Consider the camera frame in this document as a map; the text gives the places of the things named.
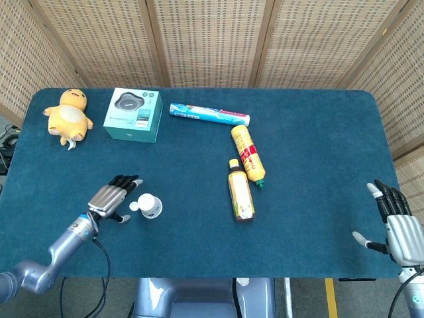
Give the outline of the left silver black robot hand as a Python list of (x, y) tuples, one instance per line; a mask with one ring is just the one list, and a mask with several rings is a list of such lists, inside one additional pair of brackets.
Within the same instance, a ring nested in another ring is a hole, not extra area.
[(130, 215), (119, 215), (118, 206), (126, 196), (143, 183), (138, 175), (115, 176), (107, 185), (103, 186), (89, 201), (88, 211), (93, 221), (98, 225), (101, 220), (112, 219), (119, 224), (127, 222)]

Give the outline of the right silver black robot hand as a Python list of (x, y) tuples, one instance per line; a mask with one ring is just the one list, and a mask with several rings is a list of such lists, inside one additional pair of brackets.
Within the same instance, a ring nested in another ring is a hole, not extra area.
[(404, 194), (380, 180), (366, 184), (374, 198), (386, 231), (386, 242), (378, 243), (365, 238), (358, 231), (352, 236), (361, 246), (389, 255), (401, 267), (423, 265), (423, 227), (412, 215)]

